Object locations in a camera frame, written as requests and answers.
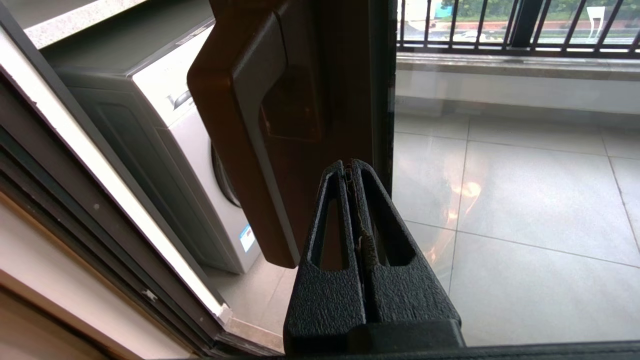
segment tree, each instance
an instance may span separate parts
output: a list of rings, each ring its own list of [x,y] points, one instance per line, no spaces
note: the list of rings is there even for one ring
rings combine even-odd
[[[511,13],[514,0],[488,0],[485,16],[493,19],[507,20]],[[554,17],[565,17],[569,20],[577,10],[580,0],[551,0],[548,14]],[[442,0],[441,7],[453,6],[454,0]],[[458,17],[480,18],[483,0],[459,0]],[[607,16],[616,4],[616,0],[587,0],[587,6],[606,6]],[[634,20],[640,17],[640,0],[624,0],[620,12],[616,17],[618,20]]]

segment white washing machine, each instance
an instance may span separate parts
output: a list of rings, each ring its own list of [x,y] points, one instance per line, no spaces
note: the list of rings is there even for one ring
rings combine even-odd
[[[149,1],[42,52],[196,261],[243,274],[260,248],[186,85],[213,25]]]

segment metal railing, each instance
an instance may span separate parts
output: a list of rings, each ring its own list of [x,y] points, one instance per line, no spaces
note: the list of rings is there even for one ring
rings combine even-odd
[[[493,55],[514,55],[514,56],[563,56],[580,58],[640,58],[640,29],[620,28],[616,29],[614,37],[607,39],[610,31],[620,13],[623,1],[615,0],[613,6],[599,6],[602,12],[596,36],[594,32],[594,19],[589,14],[591,31],[584,28],[586,21],[583,12],[587,0],[579,0],[577,7],[572,11],[570,21],[567,21],[564,28],[545,28],[547,15],[552,1],[557,0],[513,0],[508,19],[499,30],[487,31],[485,29],[485,18],[489,0],[443,0],[450,5],[451,11],[450,25],[446,19],[445,26],[436,27],[434,22],[442,25],[442,19],[434,18],[433,6],[440,6],[440,0],[422,0],[426,2],[426,13],[424,14],[424,30],[414,28],[412,25],[421,23],[422,20],[415,21],[415,14],[412,14],[414,21],[407,20],[407,1],[420,0],[399,0],[398,9],[398,52],[411,53],[459,53],[459,54],[493,54]],[[482,1],[477,20],[472,21],[472,26],[477,24],[472,31],[465,31],[458,28],[459,7],[464,1]],[[582,21],[583,28],[578,27]],[[634,18],[626,23],[640,27],[640,18]]]

